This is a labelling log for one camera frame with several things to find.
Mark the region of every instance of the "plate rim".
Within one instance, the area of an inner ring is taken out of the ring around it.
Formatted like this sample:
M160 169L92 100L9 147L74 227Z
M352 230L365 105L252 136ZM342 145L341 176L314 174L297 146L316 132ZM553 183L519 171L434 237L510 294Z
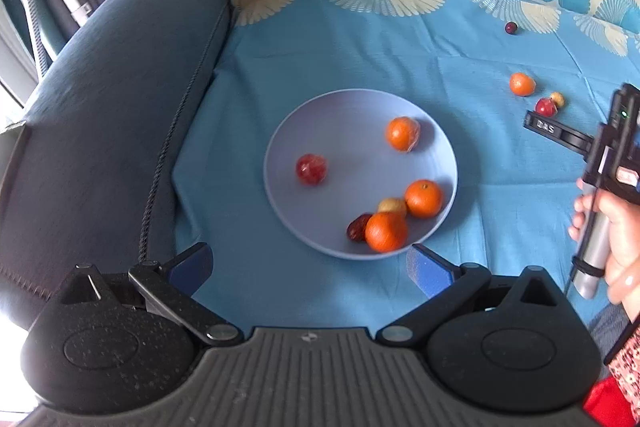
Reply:
M376 260L379 260L379 259L387 259L388 257L393 257L393 256L400 255L401 253L406 252L411 247L411 245L406 245L405 247L399 248L398 250L393 250L391 252L371 253L371 254L342 253L342 252L338 252L336 250L331 250L330 248L322 247L321 245L318 245L318 243L310 240L308 237L305 237L304 235L299 233L298 230L296 230L295 227L293 227L290 224L289 220L285 219L285 217L282 215L281 211L278 209L277 205L274 203L273 195L271 194L270 187L269 187L269 185L267 183L267 161L268 161L268 158L269 158L269 153L271 151L271 145L273 144L273 139L278 134L278 131L287 122L287 120L289 120L289 118L291 118L294 113L296 113L297 111L299 111L300 109L305 107L305 105L307 105L309 103L312 103L312 102L315 102L319 98L324 98L325 96L329 96L331 94L337 94L339 92L348 92L348 91L375 92L375 93L382 93L382 94L385 94L387 96L393 96L395 98L400 98L404 102L410 103L411 105L416 107L418 110L420 110L422 113L427 115L430 118L430 120L433 121L433 123L437 126L437 128L442 132L442 135L444 136L445 140L447 141L447 144L449 145L449 148L451 149L451 153L453 155L453 163L454 163L455 168L456 168L455 183L453 183L453 190L452 190L452 193L451 193L451 198L449 200L449 203L447 203L447 206L440 213L440 216L441 216L440 219L438 220L436 225L429 231L429 233L427 233L424 237L421 237L418 240L418 242L419 243L423 243L428 238L430 238L431 235L433 235L433 233L436 232L437 229L439 229L439 227L441 227L441 225L443 224L444 220L447 218L447 216L449 216L449 212L451 211L451 208L453 206L453 202L456 199L456 194L458 192L458 178L459 178L459 176L458 176L458 159L456 158L456 152L454 151L453 146L451 145L451 142L450 142L449 137L447 136L447 134L443 131L443 129L440 126L440 124L428 112L426 112L423 108L421 108L419 105L415 104L411 100L407 100L406 98L403 98L402 96L399 96L399 95L394 94L392 92L383 91L383 90L380 90L380 89L369 89L367 87L348 87L346 89L335 89L335 90L328 91L328 92L325 92L325 93L322 93L322 94L318 94L317 96L314 96L313 98L310 98L310 99L306 100L305 102L301 103L298 107L296 107L295 109L290 111L290 113L282 119L282 121L278 124L276 129L273 131L273 133L271 134L271 138L269 139L269 143L267 144L267 149L264 152L264 159L262 160L262 185L264 186L264 191L266 192L267 199L269 200L269 204L271 206L271 209L273 210L273 212L275 212L275 214L278 217L278 219L280 220L280 222L286 227L287 230L289 230L290 233L293 234L293 236L295 238L297 238L299 241L302 241L302 243L304 243L308 247L311 247L314 250L317 250L317 251L319 251L321 253L324 253L326 255L330 255L330 256L336 257L338 259L348 259L350 261L376 261Z

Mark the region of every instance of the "orange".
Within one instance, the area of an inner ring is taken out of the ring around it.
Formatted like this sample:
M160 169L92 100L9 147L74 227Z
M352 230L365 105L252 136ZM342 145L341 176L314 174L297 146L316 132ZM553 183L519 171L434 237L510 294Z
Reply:
M529 96L536 90L536 81L524 73L513 73L509 79L509 88L518 96Z
M408 116L394 118L386 126L386 141L401 152L409 152L420 139L420 124Z
M412 216L428 219L442 208L442 190L436 182L418 180L406 188L404 201Z
M409 229L402 214L378 212L367 221L364 239L373 250L386 253L404 247Z

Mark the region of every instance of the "dark blue sofa arm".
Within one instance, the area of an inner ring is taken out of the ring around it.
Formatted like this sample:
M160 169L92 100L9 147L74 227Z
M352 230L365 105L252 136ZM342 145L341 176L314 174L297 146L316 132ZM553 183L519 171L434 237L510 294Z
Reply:
M0 312L28 327L70 268L175 254L171 171L227 0L107 0L34 93L0 201Z

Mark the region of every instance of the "blue gripper pad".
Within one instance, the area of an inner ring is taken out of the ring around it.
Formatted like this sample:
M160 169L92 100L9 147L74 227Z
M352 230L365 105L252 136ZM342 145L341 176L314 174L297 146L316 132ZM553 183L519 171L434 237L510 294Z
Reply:
M457 266L423 245L413 245L407 251L406 271L428 299L446 290L459 276Z

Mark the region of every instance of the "round plate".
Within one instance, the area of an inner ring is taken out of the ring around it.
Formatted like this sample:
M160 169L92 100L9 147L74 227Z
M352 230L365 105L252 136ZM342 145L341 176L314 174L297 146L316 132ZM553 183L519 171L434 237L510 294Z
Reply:
M420 122L420 141L410 153L385 139L388 122L398 116ZM316 187L296 176L296 162L306 153L328 163ZM442 211L433 219L409 217L404 248L374 253L347 238L353 219L374 213L384 198L402 198L410 183L424 178L442 188ZM383 259L421 243L449 213L457 185L453 149L433 118L404 98L371 89L328 92L303 103L278 126L264 156L264 187L284 225L310 247L344 259Z

